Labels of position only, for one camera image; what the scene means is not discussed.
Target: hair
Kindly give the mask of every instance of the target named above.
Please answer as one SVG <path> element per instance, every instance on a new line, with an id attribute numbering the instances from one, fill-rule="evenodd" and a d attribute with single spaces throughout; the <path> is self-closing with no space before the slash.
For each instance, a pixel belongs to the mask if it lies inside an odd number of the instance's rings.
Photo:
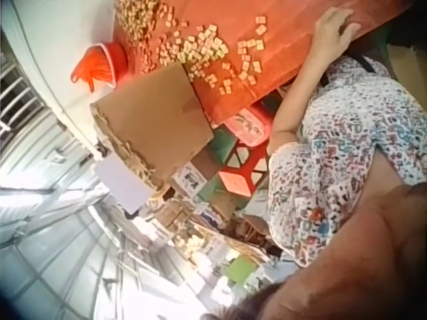
<path id="1" fill-rule="evenodd" d="M 218 315 L 206 313 L 200 320 L 256 320 L 262 313 L 268 299 L 286 282 L 273 283 L 248 295 L 236 305 L 221 310 Z"/>

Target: metal grille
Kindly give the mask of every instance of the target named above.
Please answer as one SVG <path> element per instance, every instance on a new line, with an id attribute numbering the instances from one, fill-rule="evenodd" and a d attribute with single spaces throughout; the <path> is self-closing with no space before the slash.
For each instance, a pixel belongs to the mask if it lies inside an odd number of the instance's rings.
<path id="1" fill-rule="evenodd" d="M 4 150 L 16 135 L 44 106 L 13 59 L 1 52 L 0 74 L 0 146 Z"/>

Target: table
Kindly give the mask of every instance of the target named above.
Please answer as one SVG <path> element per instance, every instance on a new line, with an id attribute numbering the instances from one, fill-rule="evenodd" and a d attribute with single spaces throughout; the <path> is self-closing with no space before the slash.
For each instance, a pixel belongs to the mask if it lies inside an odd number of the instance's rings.
<path id="1" fill-rule="evenodd" d="M 256 37 L 255 17 L 267 17 L 268 31 L 263 35 L 265 49 L 251 54 L 261 61 L 262 74 L 254 86 L 235 78 L 232 94 L 220 95 L 203 79 L 196 79 L 193 87 L 205 114 L 213 125 L 251 105 L 264 95 L 290 81 L 298 73 L 310 48 L 314 23 L 329 7 L 351 7 L 356 10 L 352 20 L 362 24 L 358 37 L 401 14 L 410 6 L 410 0 L 168 0 L 175 7 L 175 17 L 189 21 L 181 36 L 197 35 L 198 25 L 216 24 L 219 36 L 227 43 L 230 52 L 226 59 L 240 70 L 242 61 L 236 43 Z M 169 29 L 158 23 L 156 32 Z M 123 41 L 123 31 L 115 26 L 115 40 L 121 42 L 128 54 L 132 73 L 139 72 L 138 54 Z M 157 47 L 153 39 L 153 48 Z M 221 81 L 228 75 L 221 62 L 208 68 Z"/>

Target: sign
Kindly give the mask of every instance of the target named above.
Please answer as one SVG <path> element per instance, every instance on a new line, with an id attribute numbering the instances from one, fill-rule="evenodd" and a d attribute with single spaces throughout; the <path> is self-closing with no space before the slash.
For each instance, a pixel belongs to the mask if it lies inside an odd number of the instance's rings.
<path id="1" fill-rule="evenodd" d="M 134 174 L 116 153 L 96 163 L 95 173 L 129 214 L 135 213 L 155 190 Z"/>
<path id="2" fill-rule="evenodd" d="M 188 162 L 172 178 L 188 194 L 190 198 L 195 197 L 201 188 L 207 183 L 206 178 L 198 171 L 193 163 Z"/>

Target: cardboard sheet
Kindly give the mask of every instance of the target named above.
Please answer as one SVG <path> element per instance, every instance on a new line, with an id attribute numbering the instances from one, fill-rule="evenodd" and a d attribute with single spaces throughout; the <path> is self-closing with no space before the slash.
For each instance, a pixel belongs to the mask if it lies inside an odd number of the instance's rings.
<path id="1" fill-rule="evenodd" d="M 214 137 L 180 63 L 136 77 L 91 110 L 114 151 L 155 189 Z"/>

